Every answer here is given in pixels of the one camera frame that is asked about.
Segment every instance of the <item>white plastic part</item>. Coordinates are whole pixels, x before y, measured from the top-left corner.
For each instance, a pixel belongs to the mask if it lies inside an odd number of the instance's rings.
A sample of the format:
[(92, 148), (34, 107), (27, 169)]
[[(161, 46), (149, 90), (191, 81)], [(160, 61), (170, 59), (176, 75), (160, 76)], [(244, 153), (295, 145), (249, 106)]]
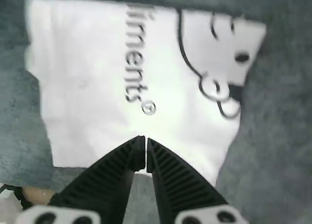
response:
[[(44, 215), (46, 215), (46, 217), (52, 217), (52, 220), (48, 218), (46, 222), (43, 219), (39, 222), (38, 220), (44, 217)], [(79, 218), (89, 218), (91, 222), (88, 223), (100, 224), (100, 216), (95, 212), (43, 205), (34, 206), (20, 214), (15, 224), (74, 224)]]
[(0, 224), (13, 224), (23, 207), (16, 198), (14, 191), (3, 190), (0, 193)]
[(232, 206), (220, 205), (180, 212), (175, 224), (249, 224)]

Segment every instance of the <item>gray carpet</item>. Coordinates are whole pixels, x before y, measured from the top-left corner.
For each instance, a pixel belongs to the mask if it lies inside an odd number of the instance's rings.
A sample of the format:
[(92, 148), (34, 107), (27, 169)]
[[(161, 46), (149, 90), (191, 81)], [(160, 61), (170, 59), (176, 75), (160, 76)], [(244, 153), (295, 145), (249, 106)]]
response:
[[(268, 33), (248, 75), (238, 136), (218, 190), (252, 224), (312, 222), (312, 0), (123, 0), (244, 15)], [(24, 69), (23, 0), (0, 0), (0, 181), (61, 190), (82, 169), (52, 168), (39, 89)], [(133, 184), (126, 223), (158, 223), (152, 181)]]

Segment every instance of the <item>hole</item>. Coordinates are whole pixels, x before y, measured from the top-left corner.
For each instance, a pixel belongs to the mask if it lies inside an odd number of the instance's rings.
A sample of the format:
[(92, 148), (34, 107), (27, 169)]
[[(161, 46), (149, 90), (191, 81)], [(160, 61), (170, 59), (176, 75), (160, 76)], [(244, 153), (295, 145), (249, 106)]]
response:
[(245, 63), (249, 61), (249, 54), (247, 52), (239, 52), (235, 55), (235, 61), (237, 63)]
[(54, 213), (44, 213), (37, 218), (35, 224), (52, 224), (55, 218)]
[(236, 218), (232, 213), (229, 213), (227, 211), (221, 211), (218, 213), (218, 219), (222, 223), (234, 223), (236, 222)]
[(182, 224), (201, 224), (201, 222), (198, 218), (189, 216), (183, 219)]
[(89, 217), (77, 218), (73, 224), (92, 224), (92, 220)]

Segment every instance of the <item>white paper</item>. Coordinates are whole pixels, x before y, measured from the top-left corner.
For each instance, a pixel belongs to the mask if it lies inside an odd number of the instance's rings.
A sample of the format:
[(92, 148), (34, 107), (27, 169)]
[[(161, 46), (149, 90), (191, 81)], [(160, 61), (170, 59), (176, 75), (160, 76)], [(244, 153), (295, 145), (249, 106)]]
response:
[(215, 185), (264, 24), (95, 0), (27, 0), (27, 70), (56, 167), (88, 167), (137, 135)]

